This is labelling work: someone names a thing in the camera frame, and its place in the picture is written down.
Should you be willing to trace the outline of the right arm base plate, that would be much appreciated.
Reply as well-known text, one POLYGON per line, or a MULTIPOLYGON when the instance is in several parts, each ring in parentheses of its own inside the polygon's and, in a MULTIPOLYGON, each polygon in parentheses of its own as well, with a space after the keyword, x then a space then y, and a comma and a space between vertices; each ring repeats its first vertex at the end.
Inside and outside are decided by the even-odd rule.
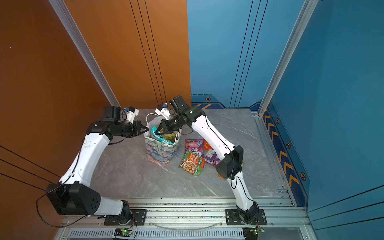
POLYGON ((258 209, 250 213, 240 211, 239 209, 226 209, 226 224, 235 225, 259 225, 266 226, 267 218, 263 209, 258 209))

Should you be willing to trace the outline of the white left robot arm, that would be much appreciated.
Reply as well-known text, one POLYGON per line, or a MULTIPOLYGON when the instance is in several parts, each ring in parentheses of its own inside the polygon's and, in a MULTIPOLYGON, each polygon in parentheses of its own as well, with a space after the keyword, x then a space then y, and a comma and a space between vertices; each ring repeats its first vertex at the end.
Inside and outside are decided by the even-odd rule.
POLYGON ((105 107, 103 116, 90 124, 73 163, 46 195, 59 215, 90 215, 131 219, 128 202, 102 197, 90 188, 93 172, 114 137, 133 138, 148 131, 135 117, 133 107, 105 107))

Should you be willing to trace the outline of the purple snack packet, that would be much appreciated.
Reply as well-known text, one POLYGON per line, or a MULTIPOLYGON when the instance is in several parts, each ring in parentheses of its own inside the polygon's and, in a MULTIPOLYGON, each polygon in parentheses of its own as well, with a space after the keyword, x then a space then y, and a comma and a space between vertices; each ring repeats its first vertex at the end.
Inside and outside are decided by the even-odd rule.
POLYGON ((209 149, 209 150, 205 151, 204 156, 205 156, 206 162, 208 164, 210 164, 211 166, 215 167, 221 162, 218 155, 216 154, 216 152, 213 149, 209 149))

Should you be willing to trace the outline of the floral paper gift bag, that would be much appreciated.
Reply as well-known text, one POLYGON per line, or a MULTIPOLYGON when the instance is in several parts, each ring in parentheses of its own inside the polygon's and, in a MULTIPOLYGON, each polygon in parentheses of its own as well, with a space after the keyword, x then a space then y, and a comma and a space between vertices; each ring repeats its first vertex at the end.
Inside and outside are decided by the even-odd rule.
POLYGON ((158 116, 155 113, 149 113, 146 116, 147 127, 149 131, 144 134, 147 154, 149 161, 154 164, 164 167, 174 157, 180 146, 181 134, 174 132, 177 135, 176 141, 173 145, 163 144, 151 136, 151 129, 156 126, 158 127, 164 117, 158 116))

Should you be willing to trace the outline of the teal Fox's mint candy bag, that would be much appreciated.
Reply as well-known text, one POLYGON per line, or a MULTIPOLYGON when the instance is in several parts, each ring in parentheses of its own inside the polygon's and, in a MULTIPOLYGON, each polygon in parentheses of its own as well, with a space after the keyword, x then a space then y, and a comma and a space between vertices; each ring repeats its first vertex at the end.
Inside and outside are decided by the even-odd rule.
POLYGON ((159 141, 159 142, 161 142, 161 143, 163 143, 163 144, 173 145, 173 144, 171 144, 169 141, 165 140, 165 139, 163 138, 163 135, 156 135, 156 134, 155 134, 155 131, 156 131, 156 130, 157 130, 157 127, 156 127, 156 126, 154 126, 154 127, 151 129, 151 136, 152 136, 153 139, 155 139, 155 140, 157 140, 157 141, 159 141))

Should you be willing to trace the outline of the red snack packet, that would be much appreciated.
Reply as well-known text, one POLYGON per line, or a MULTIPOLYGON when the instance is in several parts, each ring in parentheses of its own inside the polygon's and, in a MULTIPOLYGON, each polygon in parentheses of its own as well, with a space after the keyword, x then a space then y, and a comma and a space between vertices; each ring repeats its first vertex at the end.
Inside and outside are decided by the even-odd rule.
POLYGON ((212 149, 213 149, 212 146, 206 140, 204 140, 204 150, 208 151, 212 149))

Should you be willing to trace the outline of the orange green noodle snack bag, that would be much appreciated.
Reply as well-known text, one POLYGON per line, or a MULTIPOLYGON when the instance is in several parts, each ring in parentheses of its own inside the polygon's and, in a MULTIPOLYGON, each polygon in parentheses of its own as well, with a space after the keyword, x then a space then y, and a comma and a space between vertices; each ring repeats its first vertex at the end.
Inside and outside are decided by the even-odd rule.
POLYGON ((205 162, 204 158, 187 151, 180 162, 180 168, 192 176, 198 177, 204 170, 205 162))

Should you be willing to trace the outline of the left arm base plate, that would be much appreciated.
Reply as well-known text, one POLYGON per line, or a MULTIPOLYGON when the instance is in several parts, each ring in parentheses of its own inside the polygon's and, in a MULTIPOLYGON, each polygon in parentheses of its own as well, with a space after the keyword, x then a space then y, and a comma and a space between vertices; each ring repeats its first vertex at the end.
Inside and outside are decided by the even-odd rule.
POLYGON ((106 216, 105 226, 143 226, 147 218, 147 209, 129 210, 127 214, 106 216))

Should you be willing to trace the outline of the purple Fox's berries candy bag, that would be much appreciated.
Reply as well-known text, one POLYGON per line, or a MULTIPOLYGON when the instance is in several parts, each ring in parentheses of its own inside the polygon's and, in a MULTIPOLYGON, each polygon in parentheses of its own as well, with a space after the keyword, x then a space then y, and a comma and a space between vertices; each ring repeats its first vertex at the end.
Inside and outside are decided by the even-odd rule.
POLYGON ((186 139, 185 153, 191 152, 200 157, 204 157, 204 140, 203 139, 186 139))

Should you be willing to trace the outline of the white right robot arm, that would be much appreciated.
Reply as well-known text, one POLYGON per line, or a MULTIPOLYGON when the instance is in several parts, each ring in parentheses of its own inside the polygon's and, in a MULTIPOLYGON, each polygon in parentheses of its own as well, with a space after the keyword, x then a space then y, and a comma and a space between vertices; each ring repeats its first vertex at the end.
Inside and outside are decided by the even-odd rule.
POLYGON ((244 149, 229 142, 210 122, 206 113, 199 107, 190 107, 182 96, 177 96, 171 101, 175 114, 172 116, 167 104, 159 105, 155 113, 162 116, 160 126, 155 132, 160 135, 171 134, 181 130, 183 126, 189 126, 194 132, 208 142, 221 160, 216 165, 218 174, 226 179, 236 199, 236 207, 239 218, 245 225, 257 223, 260 207, 251 197, 243 176, 244 149))

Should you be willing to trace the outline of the yellow snack bag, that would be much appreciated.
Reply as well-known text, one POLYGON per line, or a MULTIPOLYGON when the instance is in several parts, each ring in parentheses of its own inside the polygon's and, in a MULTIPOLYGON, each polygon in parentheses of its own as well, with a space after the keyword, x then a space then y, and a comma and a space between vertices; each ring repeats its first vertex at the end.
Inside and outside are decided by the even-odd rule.
POLYGON ((172 133, 172 134, 168 134, 168 135, 163 135, 163 138, 167 141, 169 141, 171 144, 174 144, 175 141, 176 141, 176 137, 177 135, 172 133))

